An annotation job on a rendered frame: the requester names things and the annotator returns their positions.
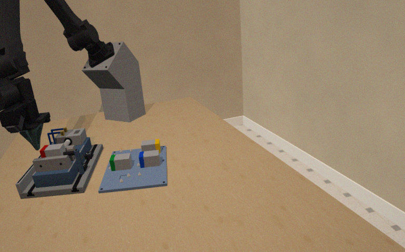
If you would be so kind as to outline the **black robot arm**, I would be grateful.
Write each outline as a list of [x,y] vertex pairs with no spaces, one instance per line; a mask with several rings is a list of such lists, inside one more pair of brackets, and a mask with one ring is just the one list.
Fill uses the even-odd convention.
[[[113,44],[100,41],[95,27],[77,17],[65,0],[44,1],[62,23],[71,49],[88,51],[91,68],[114,55]],[[0,121],[10,133],[22,131],[24,122],[40,117],[36,100],[29,100],[34,98],[30,79],[19,77],[28,72],[20,36],[19,0],[0,0]],[[23,103],[25,100],[29,102]]]

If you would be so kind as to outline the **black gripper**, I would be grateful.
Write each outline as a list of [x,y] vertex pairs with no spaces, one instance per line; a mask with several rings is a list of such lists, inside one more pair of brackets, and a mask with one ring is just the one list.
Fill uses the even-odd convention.
[[[35,148],[35,150],[40,149],[40,137],[44,123],[50,122],[50,113],[39,113],[39,118],[35,121],[24,122],[22,131],[19,133]],[[37,139],[36,139],[37,131]]]

